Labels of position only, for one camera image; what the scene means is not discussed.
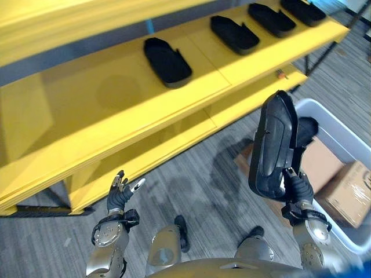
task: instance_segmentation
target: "yellow shelving unit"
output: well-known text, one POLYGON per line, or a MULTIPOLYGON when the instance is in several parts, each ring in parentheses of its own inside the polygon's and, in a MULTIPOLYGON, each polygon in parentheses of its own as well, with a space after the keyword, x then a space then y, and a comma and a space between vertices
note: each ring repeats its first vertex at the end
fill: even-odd
POLYGON ((211 0, 0 0, 0 67, 211 0))
POLYGON ((348 31, 330 18, 315 28, 295 20, 293 35, 278 39, 248 17, 246 6, 219 14, 246 22, 260 44, 250 55, 234 54, 211 32, 209 16, 156 33, 193 69, 182 88, 168 89, 154 74, 143 53, 147 37, 0 88, 0 214, 63 179, 79 213, 107 193, 103 182, 117 168, 137 177, 277 89, 302 83, 305 76, 289 63, 348 31), (288 80, 275 77, 278 68, 288 80))
POLYGON ((266 76, 66 179, 72 213, 104 197, 121 169, 130 180, 137 178, 261 106, 277 90, 289 90, 307 79, 293 65, 283 70, 288 79, 266 76))
POLYGON ((187 86, 161 83, 141 38, 0 88, 0 210, 201 109, 230 85, 179 28, 157 35, 192 66, 187 86))

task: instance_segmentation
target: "gray plastic bin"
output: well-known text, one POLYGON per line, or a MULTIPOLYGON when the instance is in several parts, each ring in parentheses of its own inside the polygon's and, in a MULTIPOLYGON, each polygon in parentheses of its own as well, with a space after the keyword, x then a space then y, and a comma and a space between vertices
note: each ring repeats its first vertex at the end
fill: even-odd
MULTIPOLYGON (((298 117, 312 117, 317 120, 317 137, 343 162, 360 160, 371 169, 371 148, 355 133, 341 123, 319 102, 306 98, 296 105, 298 117)), ((371 211, 358 229, 337 225, 314 200, 314 207, 324 213, 333 225, 335 236, 353 253, 363 254, 371 249, 371 211)))

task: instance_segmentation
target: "robotic arm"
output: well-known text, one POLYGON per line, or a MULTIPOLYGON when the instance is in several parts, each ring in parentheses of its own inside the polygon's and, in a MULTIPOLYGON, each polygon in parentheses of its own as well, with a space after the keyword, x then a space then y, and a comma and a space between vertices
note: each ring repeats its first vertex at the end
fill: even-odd
POLYGON ((107 217, 93 229, 91 240, 95 250, 86 267, 87 278, 118 278, 125 273, 123 254, 129 243, 129 231, 139 224, 137 211, 124 211, 125 203, 146 180, 129 186, 126 184, 128 179, 122 181, 123 177, 122 170, 115 176, 107 197, 107 217))
POLYGON ((285 169, 285 187, 307 191, 307 197, 293 198, 282 209, 283 217, 290 221, 299 245, 301 265, 307 270, 329 269, 335 273, 344 270, 344 264, 331 244, 331 224, 312 205, 313 191, 305 174, 296 175, 292 168, 285 169))

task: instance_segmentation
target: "yellow paint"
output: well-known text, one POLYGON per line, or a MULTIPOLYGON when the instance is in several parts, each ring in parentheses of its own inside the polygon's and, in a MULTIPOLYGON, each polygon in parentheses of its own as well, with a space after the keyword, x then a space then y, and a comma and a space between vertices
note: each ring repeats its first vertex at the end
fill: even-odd
POLYGON ((81 210, 104 197, 113 177, 121 169, 132 180, 215 130, 213 122, 201 110, 103 159, 98 167, 82 169, 66 181, 72 211, 81 210))
POLYGON ((261 106, 277 90, 289 90, 298 84, 304 83, 307 79, 293 65, 287 65, 282 70, 288 77, 287 79, 278 79, 275 74, 267 75, 208 106, 205 111, 215 125, 222 128, 261 106))
POLYGON ((0 138, 18 138, 6 141, 5 153, 16 153, 17 160, 0 165, 0 209, 201 109, 228 87, 179 28, 156 36, 181 48, 193 69, 186 86, 161 83, 140 38, 0 88, 6 100, 0 138), (19 103, 33 107, 20 111, 19 103), (20 128, 26 125, 35 131, 20 128))
POLYGON ((0 0, 0 67, 211 0, 0 0))
POLYGON ((11 206, 7 209, 0 210, 0 216, 9 216, 17 212, 17 206, 11 206))
POLYGON ((202 53, 231 84, 258 80, 269 72, 309 54, 326 43, 344 36, 348 29, 328 17, 317 27, 307 27, 289 12, 284 11, 297 24, 293 34, 276 38, 248 16, 247 6, 217 13, 244 22, 259 38, 257 49, 241 57, 232 52, 210 29, 210 16, 180 25, 202 53))
POLYGON ((288 79, 277 79, 275 74, 266 76, 100 163, 75 173, 66 181, 72 211, 81 210, 104 197, 112 179, 121 169, 124 169, 130 180, 137 178, 261 106, 277 90, 290 89, 307 78, 292 65, 284 67, 283 71, 288 79))

